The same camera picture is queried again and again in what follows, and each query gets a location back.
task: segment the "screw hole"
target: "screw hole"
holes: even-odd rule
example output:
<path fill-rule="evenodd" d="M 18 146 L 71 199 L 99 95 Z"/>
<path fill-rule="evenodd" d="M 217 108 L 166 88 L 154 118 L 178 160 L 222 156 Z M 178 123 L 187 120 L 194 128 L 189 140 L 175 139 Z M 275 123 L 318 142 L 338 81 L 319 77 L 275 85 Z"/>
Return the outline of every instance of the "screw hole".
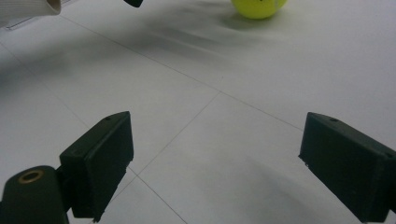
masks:
<path fill-rule="evenodd" d="M 25 173 L 24 175 L 21 175 L 21 177 L 18 179 L 18 181 L 21 184 L 29 184 L 32 182 L 37 181 L 37 179 L 41 178 L 41 176 L 44 174 L 42 170 L 33 170 Z"/>

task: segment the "floor tile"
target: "floor tile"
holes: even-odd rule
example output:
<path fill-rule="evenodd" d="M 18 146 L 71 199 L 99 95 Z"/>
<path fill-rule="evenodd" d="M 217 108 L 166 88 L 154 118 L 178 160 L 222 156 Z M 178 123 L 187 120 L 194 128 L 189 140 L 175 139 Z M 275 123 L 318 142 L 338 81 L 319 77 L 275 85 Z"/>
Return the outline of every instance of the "floor tile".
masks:
<path fill-rule="evenodd" d="M 109 205 L 100 223 L 183 224 L 185 222 L 142 180 L 136 178 Z"/>
<path fill-rule="evenodd" d="M 119 183 L 119 186 L 118 186 L 116 192 L 114 192 L 114 195 L 113 195 L 113 198 L 111 199 L 111 201 L 115 200 L 116 197 L 118 197 L 121 194 L 121 192 L 134 180 L 135 177 L 136 177 L 136 174 L 130 168 L 128 168 L 126 170 L 126 174 L 125 174 L 124 178 Z"/>
<path fill-rule="evenodd" d="M 88 126 L 131 111 L 137 173 L 218 93 L 63 18 L 42 19 L 2 43 Z"/>
<path fill-rule="evenodd" d="M 140 175 L 188 223 L 359 223 L 298 158 L 302 132 L 219 95 Z"/>
<path fill-rule="evenodd" d="M 249 21 L 229 0 L 84 0 L 63 15 L 300 129 L 314 111 L 396 147 L 395 10 L 391 0 L 289 1 Z"/>
<path fill-rule="evenodd" d="M 387 220 L 384 222 L 386 224 L 393 224 L 396 220 L 396 214 L 393 212 L 389 212 Z"/>
<path fill-rule="evenodd" d="M 55 95 L 0 50 L 0 190 L 13 175 L 60 165 L 59 154 L 87 131 Z"/>

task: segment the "tennis ball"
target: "tennis ball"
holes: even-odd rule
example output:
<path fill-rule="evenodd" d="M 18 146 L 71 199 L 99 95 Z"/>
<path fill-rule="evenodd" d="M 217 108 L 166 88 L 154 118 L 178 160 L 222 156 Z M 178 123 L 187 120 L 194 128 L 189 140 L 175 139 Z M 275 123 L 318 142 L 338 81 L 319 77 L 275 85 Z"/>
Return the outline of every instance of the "tennis ball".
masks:
<path fill-rule="evenodd" d="M 264 19 L 276 13 L 287 0 L 231 0 L 236 10 L 249 19 Z"/>

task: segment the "tile grout line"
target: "tile grout line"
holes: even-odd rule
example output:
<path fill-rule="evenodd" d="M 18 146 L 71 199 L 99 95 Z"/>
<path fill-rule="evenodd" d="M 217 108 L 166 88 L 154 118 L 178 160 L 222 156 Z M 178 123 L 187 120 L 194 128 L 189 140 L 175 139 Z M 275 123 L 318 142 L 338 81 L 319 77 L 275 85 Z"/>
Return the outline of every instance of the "tile grout line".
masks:
<path fill-rule="evenodd" d="M 30 74 L 33 75 L 33 77 L 35 78 L 35 80 L 37 80 L 39 83 L 41 83 L 49 92 L 51 92 L 55 98 L 64 106 L 66 107 L 67 110 L 69 110 L 74 117 L 76 117 L 76 119 L 78 119 L 87 129 L 90 129 L 90 127 L 88 126 L 88 124 L 86 124 L 41 78 L 39 78 L 37 76 L 37 74 L 35 72 L 33 72 L 25 63 L 23 63 L 14 53 L 12 53 L 11 50 L 9 50 L 6 46 L 4 46 L 1 42 L 0 42 L 1 46 L 3 46 L 3 48 L 8 51 L 8 53 L 10 53 L 12 55 L 12 57 L 14 57 Z"/>
<path fill-rule="evenodd" d="M 271 114 L 269 114 L 269 113 L 267 113 L 267 112 L 265 112 L 265 111 L 263 111 L 263 110 L 257 108 L 256 106 L 250 105 L 250 104 L 248 104 L 248 103 L 246 103 L 246 102 L 244 102 L 244 101 L 242 101 L 242 100 L 240 100 L 240 99 L 238 99 L 238 98 L 235 98 L 234 96 L 231 96 L 230 94 L 225 93 L 224 91 L 220 91 L 220 92 L 223 93 L 224 95 L 227 95 L 227 96 L 233 98 L 235 101 L 238 101 L 238 102 L 240 102 L 240 103 L 242 103 L 242 104 L 244 104 L 244 105 L 250 106 L 250 107 L 252 107 L 253 109 L 259 110 L 259 111 L 262 112 L 263 114 L 266 114 L 266 115 L 270 116 L 270 117 L 273 118 L 273 119 L 277 119 L 277 120 L 281 121 L 282 123 L 288 124 L 289 126 L 295 128 L 295 129 L 297 129 L 297 130 L 303 131 L 303 129 L 301 129 L 301 128 L 299 128 L 299 127 L 297 127 L 297 126 L 295 126 L 295 125 L 293 125 L 293 124 L 291 124 L 291 123 L 289 123 L 289 122 L 287 122 L 287 121 L 285 121 L 285 120 L 283 120 L 283 119 L 280 119 L 280 118 L 278 118 L 278 117 L 276 117 L 276 116 L 274 116 L 274 115 L 271 115 Z"/>
<path fill-rule="evenodd" d="M 149 189 L 151 189 L 152 192 L 154 192 L 178 217 L 180 217 L 180 219 L 188 224 L 188 222 L 186 220 L 184 220 L 183 217 L 181 217 L 181 215 L 179 215 L 175 209 L 173 209 L 154 189 L 152 189 L 139 175 L 136 176 L 137 178 L 139 178 Z"/>
<path fill-rule="evenodd" d="M 126 188 L 128 188 L 128 186 L 130 186 L 132 182 L 134 182 L 134 180 L 137 178 L 137 174 L 131 168 L 129 168 L 129 166 L 127 167 L 127 169 L 134 173 L 134 178 L 132 178 L 132 180 L 125 186 L 125 188 L 123 188 L 120 193 L 114 196 L 114 198 L 108 204 L 111 204 L 114 200 L 116 200 L 120 196 L 120 194 L 122 194 L 126 190 Z"/>
<path fill-rule="evenodd" d="M 198 79 L 196 79 L 196 78 L 194 78 L 194 77 L 190 77 L 190 76 L 188 76 L 187 74 L 178 71 L 176 68 L 173 68 L 173 67 L 171 67 L 171 66 L 169 66 L 169 65 L 167 65 L 167 64 L 165 64 L 165 63 L 161 63 L 161 62 L 159 62 L 159 61 L 157 61 L 157 60 L 155 60 L 155 59 L 153 59 L 153 58 L 150 58 L 149 56 L 147 56 L 147 55 L 145 55 L 145 54 L 142 54 L 142 53 L 140 53 L 140 52 L 138 52 L 138 51 L 136 51 L 136 50 L 134 50 L 134 49 L 131 49 L 131 48 L 129 48 L 128 46 L 125 46 L 125 45 L 121 44 L 121 43 L 118 42 L 118 41 L 115 41 L 115 40 L 113 40 L 113 39 L 110 39 L 109 37 L 107 37 L 107 36 L 105 36 L 105 35 L 102 35 L 102 34 L 100 34 L 100 33 L 97 33 L 97 32 L 95 32 L 94 30 L 92 30 L 92 29 L 90 29 L 90 28 L 88 28 L 88 27 L 85 27 L 85 26 L 83 26 L 83 25 L 81 25 L 81 24 L 79 24 L 79 23 L 77 23 L 77 22 L 75 22 L 75 21 L 72 21 L 72 20 L 68 19 L 68 18 L 65 17 L 65 16 L 62 16 L 62 15 L 61 15 L 61 17 L 64 18 L 65 20 L 67 20 L 67 21 L 70 21 L 70 22 L 74 23 L 75 25 L 78 25 L 78 26 L 80 26 L 80 27 L 82 27 L 82 28 L 84 28 L 84 29 L 86 29 L 86 30 L 88 30 L 88 31 L 90 31 L 90 32 L 92 32 L 92 33 L 94 33 L 94 34 L 96 34 L 96 35 L 101 36 L 102 38 L 106 39 L 107 41 L 110 41 L 110 42 L 112 42 L 112 43 L 114 43 L 114 44 L 116 44 L 116 45 L 118 45 L 118 46 L 120 46 L 120 47 L 123 47 L 123 48 L 125 48 L 125 49 L 128 49 L 129 51 L 131 51 L 131 52 L 133 52 L 133 53 L 135 53 L 135 54 L 138 54 L 138 55 L 140 55 L 140 56 L 142 56 L 142 57 L 144 57 L 144 58 L 147 58 L 147 59 L 149 59 L 149 60 L 151 60 L 151 61 L 154 61 L 155 63 L 158 63 L 158 64 L 160 64 L 160 65 L 162 65 L 162 66 L 164 66 L 164 67 L 167 67 L 167 68 L 169 68 L 169 69 L 171 69 L 171 70 L 173 70 L 173 71 L 175 71 L 175 72 L 177 72 L 177 73 L 179 73 L 179 74 L 181 74 L 181 75 L 183 75 L 183 76 L 189 77 L 189 78 L 191 78 L 191 79 L 193 79 L 193 80 L 195 80 L 195 81 L 197 81 L 197 82 L 199 82 L 199 83 L 201 83 L 201 84 L 203 84 L 203 85 L 205 85 L 205 86 L 207 86 L 207 87 L 209 87 L 209 88 L 211 88 L 211 89 L 214 89 L 214 90 L 218 91 L 216 88 L 214 88 L 214 87 L 212 87 L 212 86 L 210 86 L 210 85 L 208 85 L 208 84 L 206 84 L 206 83 L 204 83 L 204 82 L 202 82 L 202 81 L 200 81 L 200 80 L 198 80 Z"/>
<path fill-rule="evenodd" d="M 204 108 L 202 108 L 181 130 L 180 132 L 178 132 L 169 142 L 168 144 L 166 144 L 165 147 L 163 147 L 163 149 L 161 149 L 160 152 L 157 153 L 157 155 L 155 155 L 155 157 L 138 173 L 136 174 L 137 176 L 139 176 L 155 159 L 157 159 L 157 157 L 188 127 L 190 126 L 190 124 L 202 113 L 202 111 L 204 111 L 220 94 L 220 92 L 218 92 L 210 101 L 209 103 L 207 103 L 207 105 L 204 106 Z"/>
<path fill-rule="evenodd" d="M 226 93 L 226 92 L 224 92 L 224 91 L 222 91 L 222 90 L 218 90 L 217 88 L 215 88 L 215 87 L 213 87 L 213 86 L 211 86 L 211 85 L 209 85 L 209 84 L 207 84 L 207 83 L 204 83 L 203 81 L 200 81 L 200 80 L 198 80 L 198 79 L 196 79 L 196 78 L 194 78 L 194 77 L 191 77 L 191 76 L 189 76 L 189 75 L 187 75 L 187 74 L 185 74 L 185 73 L 183 73 L 183 72 L 181 72 L 181 71 L 178 71 L 176 68 L 173 68 L 173 67 L 171 67 L 171 66 L 169 66 L 169 65 L 167 65 L 167 64 L 165 64 L 165 63 L 161 63 L 161 62 L 159 62 L 159 61 L 157 61 L 157 60 L 155 60 L 155 59 L 153 59 L 153 58 L 150 58 L 149 56 L 147 56 L 147 55 L 145 55 L 145 54 L 142 54 L 142 53 L 140 53 L 140 52 L 138 52 L 138 51 L 135 51 L 135 50 L 129 48 L 128 46 L 125 46 L 125 45 L 119 43 L 118 41 L 115 41 L 115 40 L 113 40 L 113 39 L 110 39 L 109 37 L 107 37 L 107 36 L 105 36 L 105 35 L 99 34 L 99 33 L 95 32 L 94 30 L 91 30 L 90 28 L 87 28 L 87 27 L 85 27 L 85 26 L 83 26 L 83 25 L 81 25 L 81 24 L 79 24 L 79 23 L 77 23 L 77 22 L 75 22 L 75 21 L 72 21 L 72 20 L 66 18 L 65 16 L 62 16 L 62 15 L 61 15 L 61 17 L 64 18 L 65 20 L 67 20 L 67 21 L 73 22 L 74 24 L 76 24 L 76 25 L 78 25 L 78 26 L 80 26 L 80 27 L 82 27 L 82 28 L 84 28 L 84 29 L 87 29 L 87 30 L 93 32 L 93 33 L 96 34 L 96 35 L 101 36 L 102 38 L 104 38 L 104 39 L 106 39 L 106 40 L 108 40 L 108 41 L 110 41 L 110 42 L 112 42 L 112 43 L 114 43 L 114 44 L 117 44 L 117 45 L 119 45 L 119 46 L 121 46 L 121 47 L 123 47 L 123 48 L 126 48 L 126 49 L 130 50 L 131 52 L 134 52 L 134 53 L 136 53 L 136 54 L 138 54 L 138 55 L 140 55 L 140 56 L 142 56 L 142 57 L 145 57 L 145 58 L 147 58 L 147 59 L 149 59 L 149 60 L 152 60 L 152 61 L 154 61 L 155 63 L 158 63 L 158 64 L 160 64 L 160 65 L 162 65 L 162 66 L 165 66 L 165 67 L 167 67 L 167 68 L 169 68 L 169 69 L 171 69 L 171 70 L 173 70 L 173 71 L 175 71 L 175 72 L 177 72 L 177 73 L 179 73 L 179 74 L 181 74 L 181 75 L 184 75 L 184 76 L 186 76 L 186 77 L 189 77 L 189 78 L 191 78 L 191 79 L 193 79 L 193 80 L 195 80 L 195 81 L 197 81 L 197 82 L 199 82 L 199 83 L 201 83 L 201 84 L 203 84 L 203 85 L 205 85 L 205 86 L 207 86 L 207 87 L 209 87 L 209 88 L 211 88 L 211 89 L 213 89 L 213 90 L 215 90 L 215 91 L 219 91 L 219 92 L 221 92 L 221 93 L 223 93 L 223 94 L 225 94 L 225 95 L 227 95 L 227 96 L 232 97 L 233 99 L 235 99 L 235 100 L 238 101 L 238 102 L 243 103 L 244 105 L 251 106 L 252 108 L 261 111 L 262 113 L 264 113 L 264 114 L 270 116 L 271 118 L 277 119 L 277 120 L 279 120 L 279 121 L 281 121 L 281 122 L 284 122 L 284 123 L 290 125 L 290 126 L 293 127 L 293 128 L 296 128 L 296 129 L 302 131 L 302 129 L 298 128 L 297 126 L 295 126 L 295 125 L 293 125 L 293 124 L 291 124 L 291 123 L 289 123 L 289 122 L 287 122 L 287 121 L 285 121 L 285 120 L 283 120 L 283 119 L 280 119 L 280 118 L 278 118 L 278 117 L 276 117 L 276 116 L 274 116 L 274 115 L 271 115 L 270 113 L 267 113 L 267 112 L 265 112 L 265 111 L 263 111 L 263 110 L 261 110 L 261 109 L 255 107 L 255 106 L 253 106 L 253 105 L 250 105 L 250 104 L 248 104 L 248 103 L 246 103 L 246 102 L 244 102 L 244 101 L 242 101 L 242 100 L 240 100 L 240 99 L 237 99 L 237 98 L 235 98 L 234 96 L 231 96 L 230 94 L 228 94 L 228 93 Z"/>

